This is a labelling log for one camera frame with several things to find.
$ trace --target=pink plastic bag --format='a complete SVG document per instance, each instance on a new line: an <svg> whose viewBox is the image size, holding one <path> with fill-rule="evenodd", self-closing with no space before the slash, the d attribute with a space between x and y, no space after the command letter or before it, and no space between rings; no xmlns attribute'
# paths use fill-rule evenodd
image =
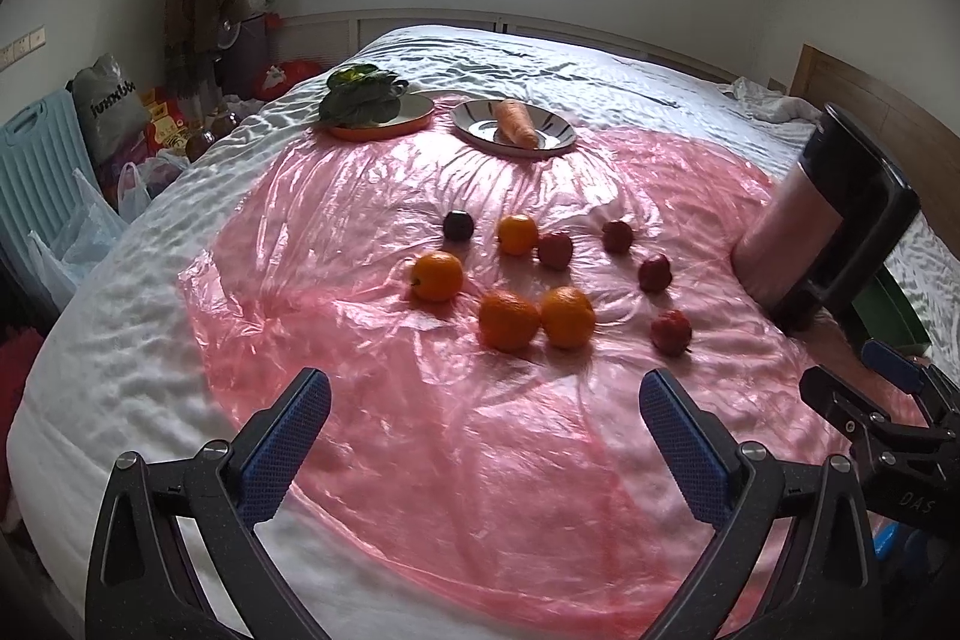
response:
<svg viewBox="0 0 960 640"><path fill-rule="evenodd" d="M841 450L800 402L805 367L829 360L888 405L891 394L832 321L819 321L807 345L788 339L733 276L731 247L771 191L756 167L635 128L580 128L573 153L500 160L450 133L455 103L439 104L433 128L416 135L351 145L305 134L280 155L181 275L210 389L239 427L301 367L319 367L333 411L295 493L330 530L488 615L639 636L712 534L640 419L644 372L669 366L735 437L797 461ZM451 209L477 224L457 251L467 284L451 305L422 306L408 298L409 268L442 245ZM498 255L497 220L514 213L570 232L569 273ZM613 218L637 229L632 258L601 247ZM656 252L672 260L674 284L647 296L635 271ZM508 356L477 343L486 290L539 297L568 283L596 309L591 348L557 351L541 335ZM676 360L648 338L670 308L694 329ZM738 620L775 560L771 545Z"/></svg>

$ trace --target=bolt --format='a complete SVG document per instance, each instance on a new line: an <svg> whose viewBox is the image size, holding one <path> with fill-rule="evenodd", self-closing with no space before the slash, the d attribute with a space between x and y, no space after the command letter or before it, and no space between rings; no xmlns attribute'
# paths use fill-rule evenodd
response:
<svg viewBox="0 0 960 640"><path fill-rule="evenodd" d="M837 472L850 472L850 460L844 456L831 456L830 466Z"/></svg>
<svg viewBox="0 0 960 640"><path fill-rule="evenodd" d="M208 458L210 461L216 461L217 458L224 458L224 456L227 456L227 451L229 451L229 449L229 444L224 442L224 440L211 439L210 442L205 444L205 446L200 449L200 453L204 458Z"/></svg>
<svg viewBox="0 0 960 640"><path fill-rule="evenodd" d="M137 456L137 453L126 451L126 453L120 453L120 456L117 456L117 461L114 461L113 465L117 469L130 469L133 464L136 464L138 458L140 456Z"/></svg>
<svg viewBox="0 0 960 640"><path fill-rule="evenodd" d="M767 449L760 445L760 442L744 442L740 447L740 453L750 459L750 461L763 461L767 458Z"/></svg>

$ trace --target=leafy green vegetable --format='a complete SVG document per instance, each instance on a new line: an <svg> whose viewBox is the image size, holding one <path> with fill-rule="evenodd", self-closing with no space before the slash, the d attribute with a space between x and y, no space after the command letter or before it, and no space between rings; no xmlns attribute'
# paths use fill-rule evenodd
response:
<svg viewBox="0 0 960 640"><path fill-rule="evenodd" d="M330 74L330 92L320 102L319 128L382 125L400 114L400 97L409 82L373 64L353 64Z"/></svg>

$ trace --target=white bedsheet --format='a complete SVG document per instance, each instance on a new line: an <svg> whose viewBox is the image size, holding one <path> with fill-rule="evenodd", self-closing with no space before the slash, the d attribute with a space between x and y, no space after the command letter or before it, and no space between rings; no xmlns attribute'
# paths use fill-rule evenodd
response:
<svg viewBox="0 0 960 640"><path fill-rule="evenodd" d="M566 44L423 26L384 36L363 59L408 76L415 90L510 95L596 126L635 124L712 140L776 176L812 129L753 121L710 83ZM80 611L114 458L126 450L150 461L187 458L208 439L232 436L206 391L176 276L301 133L322 86L323 78L311 80L269 104L162 194L83 283L37 359L8 441L11 478L43 563ZM889 266L931 330L935 360L956 373L960 265L920 220ZM531 636L412 589L289 497L257 533L335 640ZM199 535L187 530L186 537L218 615L241 627Z"/></svg>

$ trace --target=orange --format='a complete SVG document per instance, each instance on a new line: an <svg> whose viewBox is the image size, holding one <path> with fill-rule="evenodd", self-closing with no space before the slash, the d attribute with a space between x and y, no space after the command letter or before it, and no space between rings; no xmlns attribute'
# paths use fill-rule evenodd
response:
<svg viewBox="0 0 960 640"><path fill-rule="evenodd" d="M464 268L460 259L437 250L420 256L410 276L413 292L424 301L445 302L464 287Z"/></svg>
<svg viewBox="0 0 960 640"><path fill-rule="evenodd" d="M582 290L555 287L541 300L541 322L551 345L573 350L590 341L597 319Z"/></svg>
<svg viewBox="0 0 960 640"><path fill-rule="evenodd" d="M480 300L480 338L498 350L521 350L539 330L536 305L509 290L492 290Z"/></svg>
<svg viewBox="0 0 960 640"><path fill-rule="evenodd" d="M530 215L507 215L496 226L496 239L507 255L522 256L536 247L539 231Z"/></svg>

